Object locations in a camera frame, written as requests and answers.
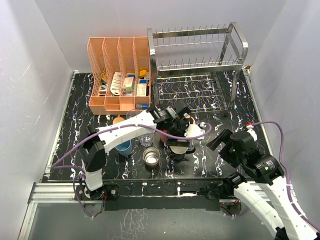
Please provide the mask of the clear faceted glass cup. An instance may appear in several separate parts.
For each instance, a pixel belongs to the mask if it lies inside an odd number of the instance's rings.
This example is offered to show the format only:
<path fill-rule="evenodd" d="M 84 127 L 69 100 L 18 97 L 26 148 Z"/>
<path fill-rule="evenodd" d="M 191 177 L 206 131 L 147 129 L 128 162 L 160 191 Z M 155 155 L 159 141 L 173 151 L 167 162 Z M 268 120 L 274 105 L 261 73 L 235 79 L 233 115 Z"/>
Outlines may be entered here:
<path fill-rule="evenodd" d="M 131 109 L 126 113 L 126 119 L 130 119 L 140 114 L 141 111 L 139 109 Z"/>

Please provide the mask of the brown and cream cup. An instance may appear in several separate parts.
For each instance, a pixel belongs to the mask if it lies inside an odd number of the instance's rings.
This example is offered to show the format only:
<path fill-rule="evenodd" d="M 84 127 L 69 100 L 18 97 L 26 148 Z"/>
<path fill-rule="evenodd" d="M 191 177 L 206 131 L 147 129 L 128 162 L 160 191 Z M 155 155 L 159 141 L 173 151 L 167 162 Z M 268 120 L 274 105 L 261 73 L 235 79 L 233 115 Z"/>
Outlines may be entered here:
<path fill-rule="evenodd" d="M 146 166 L 154 168 L 159 164 L 160 152 L 155 147 L 148 147 L 144 150 L 142 157 Z"/>

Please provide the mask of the peach plastic desk organizer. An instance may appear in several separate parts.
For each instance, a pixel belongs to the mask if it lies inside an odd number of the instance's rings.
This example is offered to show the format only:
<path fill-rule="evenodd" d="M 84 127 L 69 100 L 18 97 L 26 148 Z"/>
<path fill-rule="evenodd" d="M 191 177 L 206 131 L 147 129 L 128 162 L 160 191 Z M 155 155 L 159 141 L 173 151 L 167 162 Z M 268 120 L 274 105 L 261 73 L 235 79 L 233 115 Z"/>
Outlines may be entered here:
<path fill-rule="evenodd" d="M 146 36 L 91 37 L 87 43 L 93 73 L 89 108 L 94 115 L 124 115 L 151 103 L 151 67 Z"/>

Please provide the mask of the steel two-tier dish rack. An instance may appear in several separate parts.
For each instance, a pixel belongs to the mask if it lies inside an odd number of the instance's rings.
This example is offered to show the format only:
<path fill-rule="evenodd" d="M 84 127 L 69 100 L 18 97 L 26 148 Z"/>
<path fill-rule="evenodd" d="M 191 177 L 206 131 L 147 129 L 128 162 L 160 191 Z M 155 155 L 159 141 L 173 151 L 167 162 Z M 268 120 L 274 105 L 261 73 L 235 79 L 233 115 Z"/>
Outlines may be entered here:
<path fill-rule="evenodd" d="M 157 77 L 192 76 L 233 71 L 228 107 L 236 99 L 236 86 L 249 44 L 236 21 L 228 26 L 153 31 L 147 29 L 153 103 L 158 104 Z"/>

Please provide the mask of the white red-print box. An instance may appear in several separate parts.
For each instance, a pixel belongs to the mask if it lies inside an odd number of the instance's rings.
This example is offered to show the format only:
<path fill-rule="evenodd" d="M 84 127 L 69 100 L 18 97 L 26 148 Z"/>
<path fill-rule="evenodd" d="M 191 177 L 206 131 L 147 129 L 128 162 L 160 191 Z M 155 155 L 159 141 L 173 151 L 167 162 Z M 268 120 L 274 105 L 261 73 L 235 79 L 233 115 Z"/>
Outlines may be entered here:
<path fill-rule="evenodd" d="M 147 95 L 147 84 L 146 83 L 138 83 L 136 89 L 137 97 L 145 97 Z"/>

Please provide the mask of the white barcode card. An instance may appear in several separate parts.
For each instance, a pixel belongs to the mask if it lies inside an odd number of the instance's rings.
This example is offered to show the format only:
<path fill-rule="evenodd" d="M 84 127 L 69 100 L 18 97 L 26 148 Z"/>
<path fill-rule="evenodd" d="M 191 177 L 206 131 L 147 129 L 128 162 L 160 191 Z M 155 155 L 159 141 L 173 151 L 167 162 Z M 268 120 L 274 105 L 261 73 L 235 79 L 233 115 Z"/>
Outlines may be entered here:
<path fill-rule="evenodd" d="M 110 92 L 115 95 L 119 96 L 121 94 L 122 89 L 122 75 L 120 72 L 115 72 L 110 86 Z"/>

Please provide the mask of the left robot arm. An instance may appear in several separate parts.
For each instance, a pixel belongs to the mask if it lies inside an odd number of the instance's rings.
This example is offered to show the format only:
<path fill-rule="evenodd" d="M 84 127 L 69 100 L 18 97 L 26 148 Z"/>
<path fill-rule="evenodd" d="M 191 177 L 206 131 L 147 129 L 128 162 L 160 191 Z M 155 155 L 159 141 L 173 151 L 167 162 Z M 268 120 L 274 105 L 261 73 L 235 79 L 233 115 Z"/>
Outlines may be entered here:
<path fill-rule="evenodd" d="M 172 148 L 173 158 L 184 156 L 190 143 L 185 139 L 191 125 L 191 110 L 182 101 L 173 106 L 153 105 L 137 115 L 116 124 L 92 128 L 87 127 L 89 135 L 80 145 L 81 160 L 84 165 L 86 194 L 93 200 L 103 195 L 102 169 L 106 165 L 106 153 L 116 146 L 154 133 L 168 134 L 166 144 Z"/>

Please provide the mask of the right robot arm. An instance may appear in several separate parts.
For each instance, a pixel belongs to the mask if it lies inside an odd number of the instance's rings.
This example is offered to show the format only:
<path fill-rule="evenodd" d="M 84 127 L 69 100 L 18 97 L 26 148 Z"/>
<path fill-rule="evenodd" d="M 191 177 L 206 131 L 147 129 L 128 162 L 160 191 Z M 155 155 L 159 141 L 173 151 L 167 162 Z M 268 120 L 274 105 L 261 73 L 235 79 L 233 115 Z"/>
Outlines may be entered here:
<path fill-rule="evenodd" d="M 293 200 L 285 171 L 270 154 L 260 152 L 257 134 L 251 128 L 232 132 L 224 129 L 207 147 L 214 151 L 221 143 L 220 157 L 232 167 L 244 172 L 267 195 L 266 202 L 246 178 L 235 172 L 222 180 L 219 188 L 230 198 L 243 202 L 269 230 L 276 240 L 318 240 L 320 231 L 313 226 Z"/>

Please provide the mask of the blue plastic tumbler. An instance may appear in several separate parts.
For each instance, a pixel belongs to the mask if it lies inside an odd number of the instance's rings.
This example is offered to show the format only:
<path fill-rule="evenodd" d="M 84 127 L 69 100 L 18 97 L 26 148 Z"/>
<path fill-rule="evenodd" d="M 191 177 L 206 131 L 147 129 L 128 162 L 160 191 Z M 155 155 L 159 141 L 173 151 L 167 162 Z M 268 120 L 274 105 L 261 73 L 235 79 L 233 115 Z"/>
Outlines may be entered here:
<path fill-rule="evenodd" d="M 125 141 L 115 147 L 118 153 L 122 156 L 129 156 L 132 152 L 132 141 Z"/>

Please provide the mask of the grey blue cylinder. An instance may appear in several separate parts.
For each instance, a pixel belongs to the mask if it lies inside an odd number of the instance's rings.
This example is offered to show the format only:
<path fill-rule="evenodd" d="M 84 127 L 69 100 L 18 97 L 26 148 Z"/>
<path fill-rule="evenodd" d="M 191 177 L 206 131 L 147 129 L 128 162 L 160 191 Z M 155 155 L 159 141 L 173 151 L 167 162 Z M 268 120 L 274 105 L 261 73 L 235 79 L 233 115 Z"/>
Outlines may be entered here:
<path fill-rule="evenodd" d="M 136 109 L 138 109 L 138 110 L 146 110 L 147 108 L 148 108 L 148 105 L 147 104 L 145 104 L 145 103 L 137 103 L 136 105 L 135 105 L 135 107 L 136 107 Z"/>

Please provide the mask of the green and white box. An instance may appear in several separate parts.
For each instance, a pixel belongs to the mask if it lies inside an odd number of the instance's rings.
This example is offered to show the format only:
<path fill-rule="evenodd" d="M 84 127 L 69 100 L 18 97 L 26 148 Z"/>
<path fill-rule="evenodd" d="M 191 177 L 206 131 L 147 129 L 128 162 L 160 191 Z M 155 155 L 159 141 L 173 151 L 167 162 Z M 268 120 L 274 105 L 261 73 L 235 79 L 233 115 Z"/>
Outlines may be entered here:
<path fill-rule="evenodd" d="M 134 76 L 125 77 L 123 85 L 122 85 L 122 91 L 124 93 L 130 93 L 134 90 L 134 85 L 135 85 L 135 77 Z"/>

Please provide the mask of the black ceramic mug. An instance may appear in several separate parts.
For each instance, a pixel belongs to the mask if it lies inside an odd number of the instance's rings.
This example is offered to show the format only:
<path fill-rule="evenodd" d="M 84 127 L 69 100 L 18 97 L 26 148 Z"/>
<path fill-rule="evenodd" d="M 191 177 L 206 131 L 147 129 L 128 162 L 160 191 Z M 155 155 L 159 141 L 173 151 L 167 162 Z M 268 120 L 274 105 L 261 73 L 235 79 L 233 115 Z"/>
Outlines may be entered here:
<path fill-rule="evenodd" d="M 185 155 L 193 154 L 196 151 L 194 146 L 169 146 L 168 155 L 173 160 L 182 160 Z"/>

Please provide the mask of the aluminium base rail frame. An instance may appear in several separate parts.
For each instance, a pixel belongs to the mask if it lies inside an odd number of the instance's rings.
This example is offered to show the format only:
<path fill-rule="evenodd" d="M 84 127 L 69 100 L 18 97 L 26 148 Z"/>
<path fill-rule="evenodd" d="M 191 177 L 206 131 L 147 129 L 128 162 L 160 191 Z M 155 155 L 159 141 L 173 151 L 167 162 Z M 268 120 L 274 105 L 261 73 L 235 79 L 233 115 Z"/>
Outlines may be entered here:
<path fill-rule="evenodd" d="M 212 181 L 111 181 L 92 200 L 79 183 L 36 183 L 21 240 L 270 240 L 249 205 L 202 192 Z"/>

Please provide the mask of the yellow eraser block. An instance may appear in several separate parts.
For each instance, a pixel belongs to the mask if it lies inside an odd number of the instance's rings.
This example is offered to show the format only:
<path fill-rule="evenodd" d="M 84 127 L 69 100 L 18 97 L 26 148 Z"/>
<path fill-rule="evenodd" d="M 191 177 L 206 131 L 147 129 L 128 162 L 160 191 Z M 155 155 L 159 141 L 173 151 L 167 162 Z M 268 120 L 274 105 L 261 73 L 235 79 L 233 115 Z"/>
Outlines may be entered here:
<path fill-rule="evenodd" d="M 139 77 L 140 79 L 143 79 L 143 78 L 146 77 L 146 76 L 147 76 L 147 71 L 146 71 L 146 70 L 141 70 L 141 71 L 139 72 L 138 77 Z"/>

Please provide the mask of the pink plastic tumbler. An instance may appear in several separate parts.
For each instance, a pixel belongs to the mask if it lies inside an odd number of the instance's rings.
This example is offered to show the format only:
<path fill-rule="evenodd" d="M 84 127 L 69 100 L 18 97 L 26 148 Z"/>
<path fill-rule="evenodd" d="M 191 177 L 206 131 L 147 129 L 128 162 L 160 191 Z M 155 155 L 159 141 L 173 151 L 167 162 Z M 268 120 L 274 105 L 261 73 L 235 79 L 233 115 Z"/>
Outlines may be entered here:
<path fill-rule="evenodd" d="M 159 133 L 160 140 L 165 144 L 167 142 L 168 137 L 165 135 L 166 131 Z"/>

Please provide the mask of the small orange ceramic mug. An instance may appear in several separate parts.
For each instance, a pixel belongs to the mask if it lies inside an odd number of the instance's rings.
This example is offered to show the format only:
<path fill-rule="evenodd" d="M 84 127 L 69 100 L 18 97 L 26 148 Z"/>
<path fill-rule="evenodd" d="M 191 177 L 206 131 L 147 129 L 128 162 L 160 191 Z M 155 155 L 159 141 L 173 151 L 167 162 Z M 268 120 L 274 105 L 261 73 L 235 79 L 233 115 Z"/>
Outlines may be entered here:
<path fill-rule="evenodd" d="M 118 115 L 113 119 L 112 124 L 115 125 L 115 124 L 118 124 L 120 122 L 123 122 L 124 120 L 125 119 L 122 116 Z"/>

